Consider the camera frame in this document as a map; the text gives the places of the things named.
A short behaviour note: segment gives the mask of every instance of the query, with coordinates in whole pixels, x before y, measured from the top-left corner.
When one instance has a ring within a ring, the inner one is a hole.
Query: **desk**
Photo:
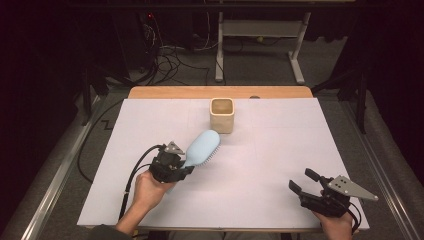
[[[352,2],[354,0],[315,0],[313,2]],[[293,2],[288,0],[249,0],[249,2]],[[294,2],[311,2],[308,0],[295,0]],[[293,74],[299,85],[305,84],[302,71],[297,57],[308,28],[310,12],[305,12],[300,21],[257,21],[257,20],[225,20],[224,14],[219,13],[218,19],[218,50],[216,55],[215,80],[221,82],[224,79],[224,36],[251,36],[251,37],[295,37],[296,46],[289,51],[288,58],[292,66]]]
[[[134,88],[121,108],[78,224],[114,225],[128,175],[143,152],[172,140],[186,149],[209,127],[209,98],[223,96],[235,99],[234,132],[221,134],[214,158],[178,183],[141,227],[319,230],[318,220],[289,190],[289,179],[319,194],[320,185],[303,174],[306,167],[324,176],[348,175],[317,100],[301,86]],[[267,99],[245,99],[251,96]],[[155,155],[147,155],[144,163]],[[357,199],[352,202],[362,211]],[[360,229],[367,228],[364,217]]]

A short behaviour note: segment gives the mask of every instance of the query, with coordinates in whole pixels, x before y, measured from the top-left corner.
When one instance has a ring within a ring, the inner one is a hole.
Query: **human hand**
[[[345,213],[340,218],[326,217],[320,213],[312,213],[321,221],[322,229],[329,240],[351,240],[352,221],[349,213]]]
[[[165,192],[175,184],[156,181],[150,171],[138,175],[131,206],[116,224],[116,229],[131,236],[146,214],[159,204]]]
[[[137,176],[131,206],[150,211],[159,204],[165,192],[175,185],[176,183],[160,183],[153,178],[150,171],[145,171]]]

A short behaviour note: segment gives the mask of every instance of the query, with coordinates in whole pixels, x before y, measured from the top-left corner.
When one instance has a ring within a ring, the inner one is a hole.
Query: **black cloth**
[[[87,240],[131,240],[132,238],[115,228],[100,225],[93,228]]]

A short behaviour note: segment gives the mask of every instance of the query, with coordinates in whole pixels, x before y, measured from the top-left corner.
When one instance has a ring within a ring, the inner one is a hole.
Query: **white paper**
[[[170,141],[187,149],[210,127],[209,101],[125,100],[78,225],[115,225],[126,182],[140,156]],[[220,136],[216,155],[166,194],[141,226],[319,228],[288,188],[289,180],[319,195],[322,187],[304,175],[305,168],[326,177],[349,177],[316,99],[235,99],[234,130]],[[154,150],[143,163],[156,154]],[[360,229],[369,228],[358,200],[351,201],[363,217]]]

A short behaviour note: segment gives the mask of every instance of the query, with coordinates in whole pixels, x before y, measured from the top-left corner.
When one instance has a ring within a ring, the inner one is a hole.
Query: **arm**
[[[321,221],[322,229],[328,240],[352,240],[352,216],[345,213],[340,218],[326,217],[312,213]]]
[[[115,229],[104,225],[97,226],[90,232],[88,240],[131,239],[134,230],[141,220],[143,220],[150,210],[159,204],[165,192],[174,187],[175,184],[159,183],[149,171],[138,175],[135,183],[133,202],[124,216],[118,221]]]
[[[146,214],[159,204],[165,192],[175,184],[159,183],[149,171],[138,175],[133,202],[115,228],[131,236]]]

